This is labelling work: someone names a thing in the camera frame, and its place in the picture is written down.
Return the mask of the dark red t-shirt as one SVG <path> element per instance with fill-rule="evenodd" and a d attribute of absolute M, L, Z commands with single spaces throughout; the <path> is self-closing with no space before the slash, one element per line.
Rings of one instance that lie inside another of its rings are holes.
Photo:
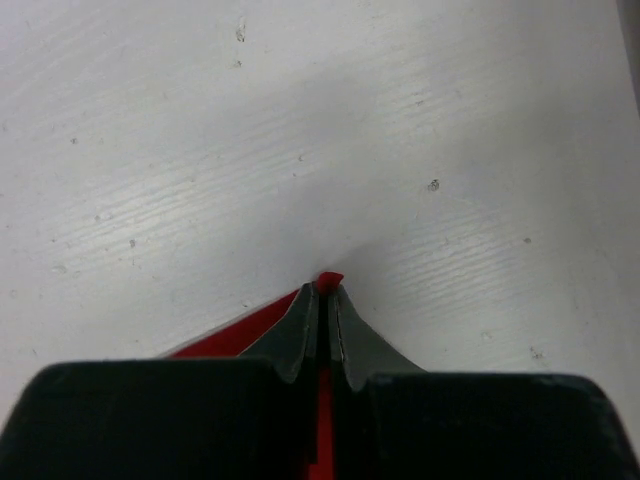
<path fill-rule="evenodd" d="M 255 445 L 247 460 L 259 479 L 334 479 L 335 421 L 328 302 L 343 279 L 312 282 L 174 352 L 214 359 L 230 379 L 231 359 L 260 367 L 262 393 L 238 402 L 233 437 Z"/>

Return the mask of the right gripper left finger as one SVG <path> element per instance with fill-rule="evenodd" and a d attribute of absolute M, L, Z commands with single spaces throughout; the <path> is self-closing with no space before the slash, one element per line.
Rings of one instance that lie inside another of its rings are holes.
<path fill-rule="evenodd" d="M 58 363 L 1 434 L 5 479 L 303 479 L 316 459 L 314 285 L 232 357 Z"/>

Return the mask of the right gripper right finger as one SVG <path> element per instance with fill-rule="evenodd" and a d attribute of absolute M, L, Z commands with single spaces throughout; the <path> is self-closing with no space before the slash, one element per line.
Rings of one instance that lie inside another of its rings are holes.
<path fill-rule="evenodd" d="M 339 479 L 635 479 L 617 412 L 592 381 L 428 372 L 327 300 Z"/>

